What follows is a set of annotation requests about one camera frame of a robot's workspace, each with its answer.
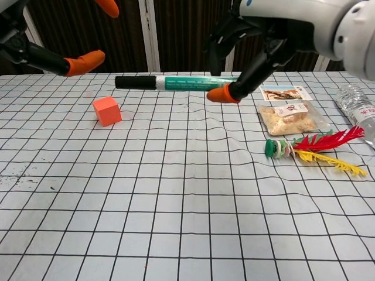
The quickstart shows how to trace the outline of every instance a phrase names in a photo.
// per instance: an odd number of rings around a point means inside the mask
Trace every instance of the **foam cube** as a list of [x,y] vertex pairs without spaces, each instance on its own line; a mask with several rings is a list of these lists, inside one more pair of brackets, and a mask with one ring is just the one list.
[[113,97],[106,97],[93,101],[93,107],[96,116],[103,127],[115,124],[122,120],[120,109]]

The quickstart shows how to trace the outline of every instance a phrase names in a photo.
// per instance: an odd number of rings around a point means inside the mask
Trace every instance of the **plastic bottle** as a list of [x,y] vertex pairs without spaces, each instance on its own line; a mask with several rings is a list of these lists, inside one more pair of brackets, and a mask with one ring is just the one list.
[[355,84],[343,86],[337,93],[337,103],[353,125],[364,129],[364,140],[375,144],[375,105]]

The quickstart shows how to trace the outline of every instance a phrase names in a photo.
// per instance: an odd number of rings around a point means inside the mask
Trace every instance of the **snack bag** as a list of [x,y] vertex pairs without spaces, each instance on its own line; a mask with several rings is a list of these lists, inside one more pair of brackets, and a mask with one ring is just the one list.
[[258,112],[272,136],[305,133],[329,127],[326,119],[309,101],[280,107],[259,105]]

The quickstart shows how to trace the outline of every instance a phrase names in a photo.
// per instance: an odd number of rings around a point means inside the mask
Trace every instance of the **orange fingertip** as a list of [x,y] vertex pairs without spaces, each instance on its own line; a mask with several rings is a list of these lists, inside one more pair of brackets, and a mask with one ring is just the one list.
[[118,6],[114,0],[95,0],[97,4],[112,18],[117,18],[120,14]]
[[238,104],[241,100],[235,100],[229,93],[229,84],[222,88],[216,88],[207,93],[207,99],[222,104]]
[[82,75],[97,68],[104,62],[105,54],[101,50],[98,50],[80,56],[78,59],[65,58],[65,60],[68,61],[70,65],[69,72],[65,76],[70,77]]

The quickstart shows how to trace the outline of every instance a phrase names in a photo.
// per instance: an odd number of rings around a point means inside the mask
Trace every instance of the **background wall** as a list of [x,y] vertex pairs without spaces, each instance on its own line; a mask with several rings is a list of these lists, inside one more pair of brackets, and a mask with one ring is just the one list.
[[[107,55],[105,63],[94,72],[150,71],[145,41],[148,47],[150,42],[144,40],[152,41],[150,34],[157,34],[156,47],[151,49],[154,58],[159,58],[160,71],[209,71],[203,46],[215,24],[230,9],[231,0],[117,0],[117,4],[118,19],[110,18],[89,0],[31,0],[28,8],[41,41],[51,51],[64,57],[79,57],[92,50],[103,50]],[[140,5],[146,6],[142,13]],[[237,44],[227,68],[243,70],[260,52],[263,42],[262,36],[254,36]],[[279,71],[318,70],[318,57],[298,53]],[[0,64],[4,66],[0,75],[41,73],[1,57]],[[327,70],[343,70],[343,65],[331,61]]]
[[138,0],[117,4],[118,19],[88,0],[32,0],[28,7],[51,51],[75,58],[101,49],[107,57],[96,72],[147,71]]

